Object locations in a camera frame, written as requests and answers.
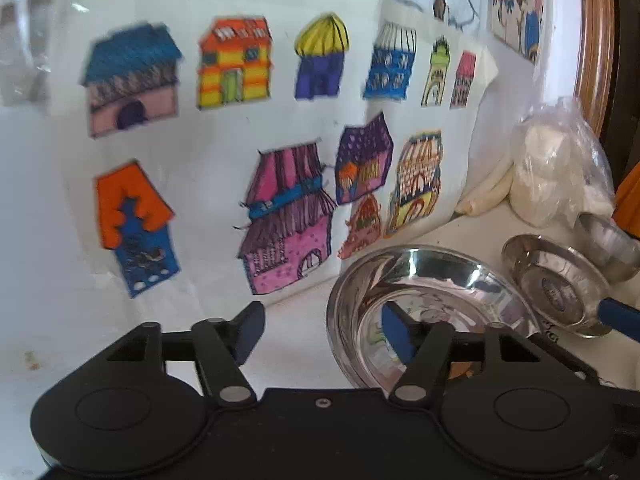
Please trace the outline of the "large steel plate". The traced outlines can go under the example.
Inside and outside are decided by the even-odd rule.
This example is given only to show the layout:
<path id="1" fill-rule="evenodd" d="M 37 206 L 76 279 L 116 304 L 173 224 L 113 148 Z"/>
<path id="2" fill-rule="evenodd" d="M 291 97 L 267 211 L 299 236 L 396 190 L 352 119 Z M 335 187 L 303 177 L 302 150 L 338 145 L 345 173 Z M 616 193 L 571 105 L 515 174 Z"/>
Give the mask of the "large steel plate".
<path id="1" fill-rule="evenodd" d="M 338 277 L 326 306 L 337 366 L 356 388 L 392 390 L 405 370 L 383 333 L 388 302 L 418 322 L 448 322 L 462 333 L 506 326 L 527 338 L 536 315 L 514 285 L 488 264 L 455 250 L 400 245 L 371 252 Z"/>

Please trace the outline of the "white printed tablecloth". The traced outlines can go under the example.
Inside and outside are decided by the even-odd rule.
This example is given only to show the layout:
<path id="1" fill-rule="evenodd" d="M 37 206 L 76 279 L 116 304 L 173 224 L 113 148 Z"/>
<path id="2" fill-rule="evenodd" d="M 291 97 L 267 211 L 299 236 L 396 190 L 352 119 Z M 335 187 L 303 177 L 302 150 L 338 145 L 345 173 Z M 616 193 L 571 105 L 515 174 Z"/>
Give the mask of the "white printed tablecloth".
<path id="1" fill-rule="evenodd" d="M 506 274 L 500 252 L 512 236 L 533 233 L 507 203 L 479 217 L 460 217 L 418 238 L 420 244 L 464 252 Z M 326 336 L 326 304 L 334 278 L 289 296 L 266 309 L 266 330 L 244 373 L 257 392 L 268 387 L 337 389 L 350 382 L 333 359 Z M 597 370 L 609 386 L 637 387 L 639 344 L 613 332 L 584 339 L 555 328 L 560 346 Z"/>

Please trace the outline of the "brown wooden door frame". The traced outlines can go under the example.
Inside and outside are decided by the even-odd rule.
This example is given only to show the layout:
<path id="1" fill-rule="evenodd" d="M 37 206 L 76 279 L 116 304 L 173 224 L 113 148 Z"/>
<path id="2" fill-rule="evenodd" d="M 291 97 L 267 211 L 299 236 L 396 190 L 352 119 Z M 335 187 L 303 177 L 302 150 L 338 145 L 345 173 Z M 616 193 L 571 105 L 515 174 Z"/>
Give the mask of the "brown wooden door frame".
<path id="1" fill-rule="evenodd" d="M 604 125 L 614 72 L 615 0 L 580 0 L 582 27 L 575 96 L 598 138 Z"/>

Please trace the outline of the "colourful houses drawing paper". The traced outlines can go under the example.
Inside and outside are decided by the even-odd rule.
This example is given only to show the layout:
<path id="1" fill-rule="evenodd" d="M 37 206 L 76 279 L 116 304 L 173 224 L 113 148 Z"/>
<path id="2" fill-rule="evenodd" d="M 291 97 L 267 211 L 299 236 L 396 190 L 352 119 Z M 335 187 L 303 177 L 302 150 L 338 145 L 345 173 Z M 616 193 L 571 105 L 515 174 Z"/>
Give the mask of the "colourful houses drawing paper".
<path id="1" fill-rule="evenodd" d="M 444 224 L 488 49 L 397 0 L 1 14 L 1 311 L 99 337 L 278 301 Z"/>

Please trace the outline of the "girl with puppy drawing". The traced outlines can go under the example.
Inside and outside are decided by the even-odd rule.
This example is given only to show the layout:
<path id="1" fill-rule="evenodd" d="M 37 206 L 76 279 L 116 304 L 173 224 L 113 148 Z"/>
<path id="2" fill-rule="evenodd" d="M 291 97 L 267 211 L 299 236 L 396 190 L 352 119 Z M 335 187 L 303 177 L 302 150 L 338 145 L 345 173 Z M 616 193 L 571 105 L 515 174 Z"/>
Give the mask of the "girl with puppy drawing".
<path id="1" fill-rule="evenodd" d="M 537 61 L 544 0 L 491 0 L 492 33 L 528 62 Z"/>

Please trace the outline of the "steel round bowl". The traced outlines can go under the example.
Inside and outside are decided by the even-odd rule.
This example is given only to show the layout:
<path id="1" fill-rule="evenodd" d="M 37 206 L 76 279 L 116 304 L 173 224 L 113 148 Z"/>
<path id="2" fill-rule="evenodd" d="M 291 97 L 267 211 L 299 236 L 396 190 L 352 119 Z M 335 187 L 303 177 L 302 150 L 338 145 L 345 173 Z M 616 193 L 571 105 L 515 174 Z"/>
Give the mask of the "steel round bowl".
<path id="1" fill-rule="evenodd" d="M 611 284 L 626 282 L 639 273 L 639 242 L 613 219 L 581 212 L 575 230 L 582 253 Z"/>

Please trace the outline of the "plastic bag of buns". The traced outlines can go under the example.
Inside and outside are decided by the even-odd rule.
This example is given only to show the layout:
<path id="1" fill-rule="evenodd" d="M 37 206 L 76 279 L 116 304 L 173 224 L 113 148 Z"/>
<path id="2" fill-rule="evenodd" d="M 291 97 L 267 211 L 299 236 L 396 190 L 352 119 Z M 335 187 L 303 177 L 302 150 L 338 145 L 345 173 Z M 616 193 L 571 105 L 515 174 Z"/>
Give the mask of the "plastic bag of buns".
<path id="1" fill-rule="evenodd" d="M 512 156 L 510 205 L 526 223 L 574 226 L 582 212 L 612 216 L 611 167 L 578 99 L 532 107 L 515 127 Z"/>

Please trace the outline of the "cream rolled paper stick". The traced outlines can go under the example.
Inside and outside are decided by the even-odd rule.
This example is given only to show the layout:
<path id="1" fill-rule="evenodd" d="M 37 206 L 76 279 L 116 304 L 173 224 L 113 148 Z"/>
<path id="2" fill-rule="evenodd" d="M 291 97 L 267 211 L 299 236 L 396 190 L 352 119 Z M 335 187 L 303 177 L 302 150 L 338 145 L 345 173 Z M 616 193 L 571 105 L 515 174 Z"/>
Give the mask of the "cream rolled paper stick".
<path id="1" fill-rule="evenodd" d="M 513 162 L 504 156 L 490 174 L 458 201 L 454 212 L 477 217 L 499 205 L 510 192 L 513 181 Z"/>

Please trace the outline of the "small steel plate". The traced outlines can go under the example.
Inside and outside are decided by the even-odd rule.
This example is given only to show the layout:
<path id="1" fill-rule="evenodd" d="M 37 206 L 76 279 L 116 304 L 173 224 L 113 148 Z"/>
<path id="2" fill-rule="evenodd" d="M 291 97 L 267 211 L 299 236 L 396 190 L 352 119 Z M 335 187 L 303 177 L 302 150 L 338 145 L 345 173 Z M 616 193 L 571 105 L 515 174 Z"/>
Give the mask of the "small steel plate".
<path id="1" fill-rule="evenodd" d="M 597 316 L 599 302 L 611 295 L 611 287 L 575 248 L 542 235 L 521 234 L 506 241 L 501 257 L 530 306 L 546 321 L 582 338 L 612 332 Z"/>

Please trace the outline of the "orange dress girl painting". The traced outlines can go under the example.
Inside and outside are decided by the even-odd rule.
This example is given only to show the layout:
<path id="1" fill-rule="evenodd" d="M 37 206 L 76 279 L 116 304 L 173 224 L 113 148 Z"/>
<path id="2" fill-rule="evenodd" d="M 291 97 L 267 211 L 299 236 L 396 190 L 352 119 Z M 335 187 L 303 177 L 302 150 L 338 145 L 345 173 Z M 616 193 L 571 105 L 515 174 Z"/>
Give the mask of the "orange dress girl painting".
<path id="1" fill-rule="evenodd" d="M 639 0 L 615 0 L 616 41 L 601 142 L 615 188 L 614 220 L 639 236 Z"/>

